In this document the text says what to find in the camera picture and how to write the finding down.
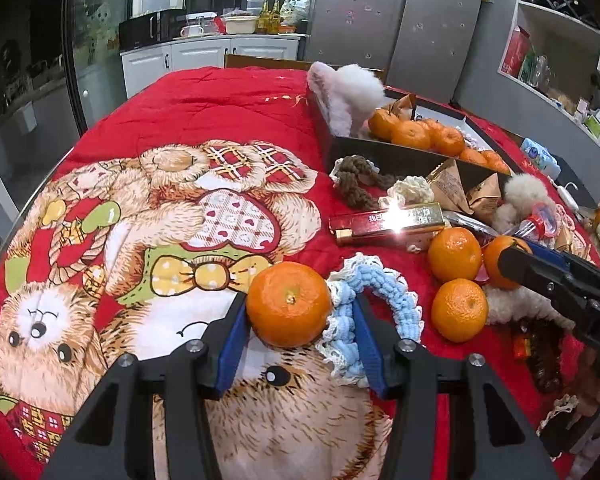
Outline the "black shallow gift box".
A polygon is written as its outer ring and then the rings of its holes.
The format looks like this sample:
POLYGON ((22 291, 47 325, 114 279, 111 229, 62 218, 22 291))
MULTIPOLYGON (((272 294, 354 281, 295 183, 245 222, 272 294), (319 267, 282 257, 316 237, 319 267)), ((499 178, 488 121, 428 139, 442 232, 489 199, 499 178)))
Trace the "black shallow gift box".
MULTIPOLYGON (((447 154, 433 150, 422 150, 419 146, 405 144, 404 142, 393 143, 391 140, 367 139, 360 136, 336 136, 332 132, 332 128, 330 128, 328 113, 321 99, 313 91, 310 91, 308 100, 326 172, 332 169, 338 158, 358 155, 373 162, 384 174, 393 174, 397 177, 427 177, 444 162, 452 159, 447 154)), ((469 160, 455 157, 456 166, 460 173, 460 180, 466 191, 486 180, 494 172, 498 175, 500 189, 504 190, 504 184, 514 174, 521 173, 522 168, 520 163, 516 162, 512 156, 506 153, 504 148, 501 148, 494 140, 490 139, 486 134, 486 130, 479 127, 466 114, 423 98, 418 98, 416 103, 423 105, 427 110, 441 112, 446 118, 464 119, 466 125, 473 128, 476 133, 482 134, 482 138, 486 141, 488 148, 498 154, 502 161, 506 163, 508 174, 506 172, 495 171, 488 166, 481 166, 469 160)))

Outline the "brown triangular paper packet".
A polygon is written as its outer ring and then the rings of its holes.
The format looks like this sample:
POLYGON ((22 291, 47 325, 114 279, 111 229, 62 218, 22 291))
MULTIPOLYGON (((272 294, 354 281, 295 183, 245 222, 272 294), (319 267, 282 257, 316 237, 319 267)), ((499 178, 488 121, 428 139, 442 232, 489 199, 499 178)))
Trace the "brown triangular paper packet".
POLYGON ((428 174, 426 180, 434 192, 434 198, 443 210, 468 216, 474 214, 469 207, 455 159, 450 158, 442 162, 428 174))

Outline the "mandarin orange in box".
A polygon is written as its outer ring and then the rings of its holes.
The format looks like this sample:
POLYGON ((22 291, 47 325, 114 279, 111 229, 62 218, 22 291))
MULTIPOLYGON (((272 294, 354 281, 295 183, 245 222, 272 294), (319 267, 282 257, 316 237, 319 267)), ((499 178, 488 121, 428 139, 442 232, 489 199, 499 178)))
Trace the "mandarin orange in box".
POLYGON ((460 130, 441 126, 433 128, 430 133, 431 148, 441 155, 457 157, 466 148, 464 136, 460 130))

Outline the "red teddy bear quilt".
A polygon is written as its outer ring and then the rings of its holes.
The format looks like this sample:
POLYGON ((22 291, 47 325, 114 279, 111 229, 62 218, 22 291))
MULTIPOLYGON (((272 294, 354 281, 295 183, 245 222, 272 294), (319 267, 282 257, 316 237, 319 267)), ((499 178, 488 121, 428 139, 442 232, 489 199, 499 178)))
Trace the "red teddy bear quilt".
MULTIPOLYGON (((79 140, 38 192, 0 260, 0 455, 15 477, 46 479, 74 416, 123 353, 161 358, 201 338, 274 264, 304 264, 326 282, 357 252, 381 258, 418 293, 425 328, 416 342, 442 358, 483 356, 535 434, 557 418, 557 403, 515 361, 509 322, 460 344, 434 328, 444 283, 430 270, 430 243, 337 244, 328 220, 363 211, 324 169, 310 91, 302 70, 164 76, 79 140)), ((496 260, 530 242, 478 242, 482 266, 469 281, 518 288, 496 260)), ((333 382, 318 337, 271 347, 248 323, 233 383, 206 403, 218 479, 383 479, 396 401, 370 384, 333 382)), ((448 468, 450 443, 449 398, 437 401, 432 469, 448 468)), ((152 436, 151 479, 172 479, 158 394, 152 436)))

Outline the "white fluffy scrunchie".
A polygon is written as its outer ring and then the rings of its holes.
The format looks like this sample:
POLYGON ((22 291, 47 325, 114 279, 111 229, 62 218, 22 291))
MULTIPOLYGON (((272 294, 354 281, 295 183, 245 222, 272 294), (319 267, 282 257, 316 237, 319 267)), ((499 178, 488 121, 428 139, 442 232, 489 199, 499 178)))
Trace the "white fluffy scrunchie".
POLYGON ((488 302, 486 324, 505 324, 522 318, 540 318, 552 321, 565 330, 573 330, 574 323, 562 316, 550 300, 525 287, 512 290, 486 285, 483 287, 488 302))

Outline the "cream lace scrunchie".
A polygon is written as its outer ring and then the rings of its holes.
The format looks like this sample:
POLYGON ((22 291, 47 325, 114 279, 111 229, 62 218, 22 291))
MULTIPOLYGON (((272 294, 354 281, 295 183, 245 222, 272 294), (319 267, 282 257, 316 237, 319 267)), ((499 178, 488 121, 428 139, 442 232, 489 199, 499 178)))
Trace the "cream lace scrunchie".
POLYGON ((436 200, 431 185, 424 177, 408 176, 388 188, 387 196, 400 206, 432 203, 436 200))

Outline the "pink fluffy scrunchie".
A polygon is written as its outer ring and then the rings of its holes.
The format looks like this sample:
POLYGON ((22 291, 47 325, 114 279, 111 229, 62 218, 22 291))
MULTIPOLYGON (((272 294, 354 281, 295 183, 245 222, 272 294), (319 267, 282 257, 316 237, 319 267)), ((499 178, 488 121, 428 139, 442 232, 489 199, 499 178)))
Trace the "pink fluffy scrunchie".
POLYGON ((314 62, 308 70, 308 85, 334 136, 355 136, 385 99, 381 80, 358 64, 332 68, 314 62))

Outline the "brown wooden chair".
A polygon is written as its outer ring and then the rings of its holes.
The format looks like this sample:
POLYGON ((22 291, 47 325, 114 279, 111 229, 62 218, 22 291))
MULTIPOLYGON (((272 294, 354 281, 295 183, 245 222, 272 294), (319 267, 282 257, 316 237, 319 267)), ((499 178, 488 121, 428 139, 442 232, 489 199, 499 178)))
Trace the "brown wooden chair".
MULTIPOLYGON (((233 54, 227 53, 226 55, 224 55, 224 67, 225 68, 260 67, 260 68, 266 68, 267 70, 302 70, 302 72, 311 73, 312 72, 311 66, 313 66, 313 64, 315 64, 315 63, 308 62, 308 61, 290 60, 289 58, 259 58, 258 56, 235 54, 235 53, 233 53, 233 54)), ((343 66, 339 66, 339 65, 331 66, 331 65, 322 63, 322 65, 329 67, 329 69, 334 73, 337 73, 338 70, 340 70, 340 68, 355 66, 356 68, 359 69, 358 72, 360 72, 361 70, 364 70, 364 72, 372 74, 382 84, 385 84, 385 81, 386 81, 386 75, 383 70, 374 70, 373 68, 362 67, 362 66, 359 66, 358 64, 349 64, 349 65, 343 65, 343 66)), ((318 74, 318 76, 320 76, 323 79, 324 78, 327 78, 327 79, 332 78, 333 76, 327 76, 327 72, 328 72, 328 70, 326 70, 326 68, 319 68, 316 73, 318 74)))

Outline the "mandarin orange on quilt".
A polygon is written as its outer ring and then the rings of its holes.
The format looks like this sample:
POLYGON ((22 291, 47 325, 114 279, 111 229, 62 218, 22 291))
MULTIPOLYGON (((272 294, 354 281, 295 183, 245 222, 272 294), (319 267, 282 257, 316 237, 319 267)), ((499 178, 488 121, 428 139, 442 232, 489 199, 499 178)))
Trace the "mandarin orange on quilt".
POLYGON ((430 242, 427 256, 432 274, 443 283, 457 278, 474 280, 482 266, 478 240, 460 226, 437 234, 430 242))

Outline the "black microwave oven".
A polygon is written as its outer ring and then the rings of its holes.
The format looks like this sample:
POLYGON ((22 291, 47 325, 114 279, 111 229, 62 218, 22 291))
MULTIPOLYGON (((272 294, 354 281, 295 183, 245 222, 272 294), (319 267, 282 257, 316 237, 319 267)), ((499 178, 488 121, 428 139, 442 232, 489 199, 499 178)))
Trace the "black microwave oven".
POLYGON ((126 52, 169 42, 186 25, 184 9, 168 9, 129 18, 119 25, 120 51, 126 52))

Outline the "silver double door refrigerator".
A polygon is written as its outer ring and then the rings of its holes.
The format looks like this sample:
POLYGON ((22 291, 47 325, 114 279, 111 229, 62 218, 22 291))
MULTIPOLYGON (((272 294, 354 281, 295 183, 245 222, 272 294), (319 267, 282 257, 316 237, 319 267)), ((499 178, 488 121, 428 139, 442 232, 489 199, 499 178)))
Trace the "silver double door refrigerator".
POLYGON ((452 99, 481 0, 311 0, 306 60, 383 70, 386 83, 452 99))

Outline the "grey fluffy plush scrunchie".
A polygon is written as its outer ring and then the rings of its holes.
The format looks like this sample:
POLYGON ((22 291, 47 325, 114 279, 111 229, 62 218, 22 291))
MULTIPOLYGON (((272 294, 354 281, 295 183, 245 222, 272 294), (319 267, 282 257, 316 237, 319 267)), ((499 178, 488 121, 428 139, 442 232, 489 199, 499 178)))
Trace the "grey fluffy plush scrunchie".
POLYGON ((532 174, 515 174, 504 186, 504 202, 494 212, 492 228, 505 234, 532 215, 533 207, 545 204, 554 214, 556 204, 545 184, 532 174))

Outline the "wall shelf unit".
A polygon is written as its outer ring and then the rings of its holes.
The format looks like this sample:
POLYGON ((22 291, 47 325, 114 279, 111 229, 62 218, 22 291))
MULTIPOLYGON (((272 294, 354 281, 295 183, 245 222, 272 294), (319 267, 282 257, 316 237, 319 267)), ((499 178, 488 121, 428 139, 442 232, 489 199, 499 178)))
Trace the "wall shelf unit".
POLYGON ((498 73, 600 149, 600 28, 582 0, 515 0, 498 73))

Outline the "brown knitted scrunchie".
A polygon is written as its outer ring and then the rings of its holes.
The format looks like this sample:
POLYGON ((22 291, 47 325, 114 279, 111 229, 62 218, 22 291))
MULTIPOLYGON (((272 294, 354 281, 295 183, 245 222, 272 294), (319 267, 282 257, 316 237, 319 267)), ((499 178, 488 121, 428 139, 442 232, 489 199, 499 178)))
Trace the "brown knitted scrunchie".
POLYGON ((382 174, 360 155, 338 158, 329 175, 343 201, 358 211, 379 209, 379 198, 370 191, 387 192, 398 180, 393 174, 382 174))

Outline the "white kitchen cabinet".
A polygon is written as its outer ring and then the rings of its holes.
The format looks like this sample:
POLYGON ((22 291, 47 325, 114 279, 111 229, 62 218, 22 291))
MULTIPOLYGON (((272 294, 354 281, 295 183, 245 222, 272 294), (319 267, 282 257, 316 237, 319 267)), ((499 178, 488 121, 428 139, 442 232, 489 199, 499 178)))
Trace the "white kitchen cabinet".
POLYGON ((304 35, 212 35, 174 39, 120 54, 126 97, 178 70, 223 67, 227 54, 296 60, 304 35))

